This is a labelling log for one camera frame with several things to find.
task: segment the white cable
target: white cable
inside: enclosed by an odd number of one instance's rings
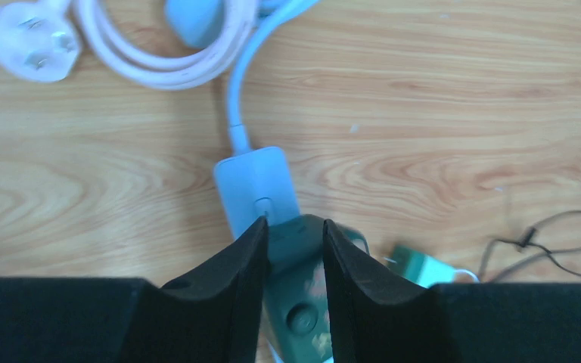
[[[202,85],[223,73],[237,57],[258,14],[257,0],[225,0],[219,38],[188,57],[148,54],[126,40],[98,0],[75,0],[73,10],[92,50],[112,70],[151,88],[179,90]]]
[[[477,277],[477,275],[474,274],[471,270],[467,270],[466,268],[457,268],[455,273],[469,275],[471,278],[473,278],[474,282],[480,282],[480,279]]]
[[[228,134],[235,155],[250,151],[250,142],[246,127],[241,120],[241,89],[250,62],[261,48],[262,44],[283,23],[307,11],[319,0],[290,0],[273,11],[250,37],[244,46],[241,56],[235,63],[226,92],[226,112],[228,116]]]

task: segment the black wire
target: black wire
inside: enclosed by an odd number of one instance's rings
[[[533,238],[537,235],[540,228],[543,228],[546,225],[551,224],[551,223],[555,222],[556,220],[563,218],[565,216],[573,216],[573,215],[579,215],[579,214],[581,214],[581,210],[569,210],[566,212],[558,213],[558,214],[553,215],[551,217],[548,217],[546,219],[543,219],[542,221],[537,222],[532,227],[530,227],[519,240],[508,240],[508,239],[504,239],[504,238],[494,238],[493,240],[491,240],[489,242],[489,244],[486,246],[486,249],[484,250],[484,253],[482,254],[480,268],[478,269],[478,273],[477,273],[478,278],[481,281],[483,281],[483,277],[484,277],[484,274],[486,272],[486,267],[489,264],[489,259],[491,258],[491,255],[493,253],[493,249],[495,248],[497,243],[512,244],[512,245],[517,246],[519,250],[522,250],[522,249],[527,248],[527,247],[535,247],[535,248],[541,249],[542,252],[538,253],[534,256],[528,257],[526,259],[523,259],[522,261],[519,261],[519,262],[507,267],[506,269],[501,271],[498,275],[496,275],[490,282],[500,281],[500,280],[506,278],[507,276],[514,274],[516,271],[519,271],[522,268],[525,268],[534,262],[538,262],[540,259],[543,259],[543,258],[547,258],[547,259],[551,260],[551,262],[553,262],[553,264],[556,265],[556,267],[558,267],[559,269],[581,278],[581,273],[575,272],[573,270],[570,270],[570,269],[564,267],[554,257],[554,255],[556,255],[556,254],[580,253],[581,247],[570,248],[570,249],[565,249],[565,250],[551,251],[547,247],[544,247],[541,244],[536,244],[533,242]]]

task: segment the round button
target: round button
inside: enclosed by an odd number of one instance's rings
[[[286,316],[286,324],[293,334],[303,336],[317,325],[317,308],[301,302],[295,305]]]

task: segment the green object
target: green object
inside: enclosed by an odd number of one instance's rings
[[[455,268],[432,256],[397,246],[389,259],[388,268],[396,275],[429,288],[435,284],[453,282]]]
[[[303,215],[269,229],[271,273],[264,287],[263,327],[285,363],[321,363],[333,355],[323,228],[323,218]],[[368,253],[362,234],[341,225],[340,229]]]

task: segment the wooden table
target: wooden table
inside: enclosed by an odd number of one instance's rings
[[[107,3],[147,50],[187,52],[160,2]],[[229,244],[224,87],[142,88],[89,52],[52,85],[0,69],[0,275],[162,284]],[[376,258],[406,244],[476,269],[489,236],[581,209],[581,0],[324,0],[266,44],[244,109],[304,212]],[[581,246],[581,217],[537,241]],[[489,276],[531,253],[498,248]],[[579,281],[548,262],[515,279]]]

